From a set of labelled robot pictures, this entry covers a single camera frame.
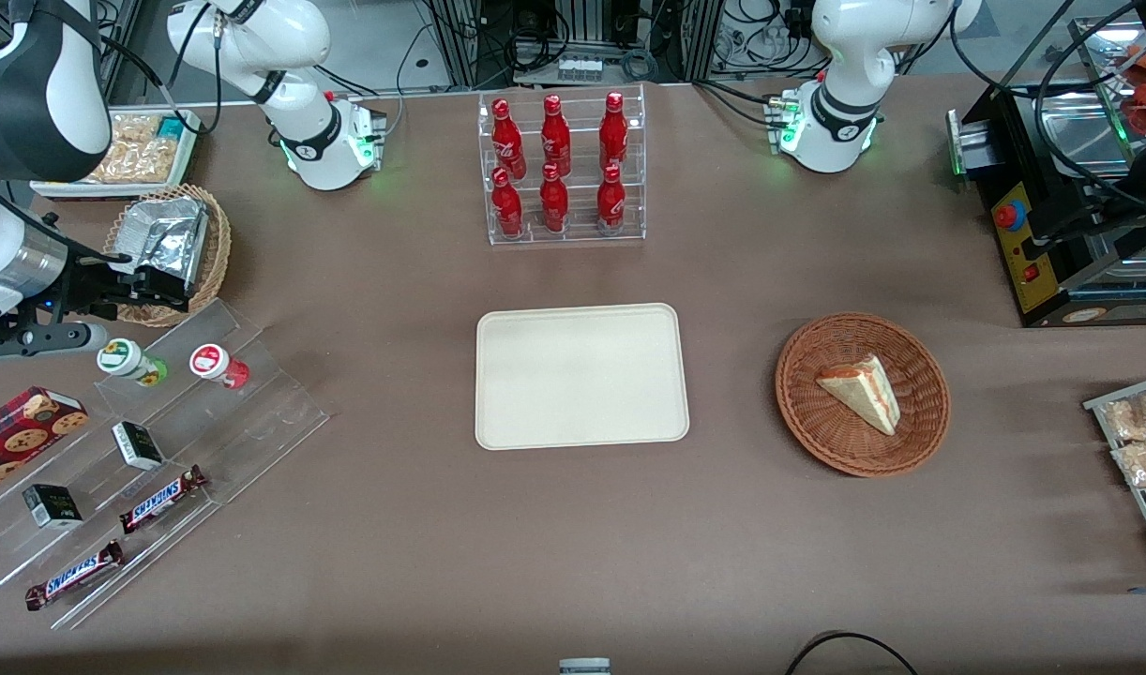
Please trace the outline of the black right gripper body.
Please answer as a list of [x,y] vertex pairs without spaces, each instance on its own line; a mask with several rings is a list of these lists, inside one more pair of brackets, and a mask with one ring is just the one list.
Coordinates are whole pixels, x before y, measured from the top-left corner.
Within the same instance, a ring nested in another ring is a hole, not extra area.
[[117,320],[120,307],[138,303],[126,275],[97,258],[70,256],[62,273],[62,311],[93,319]]

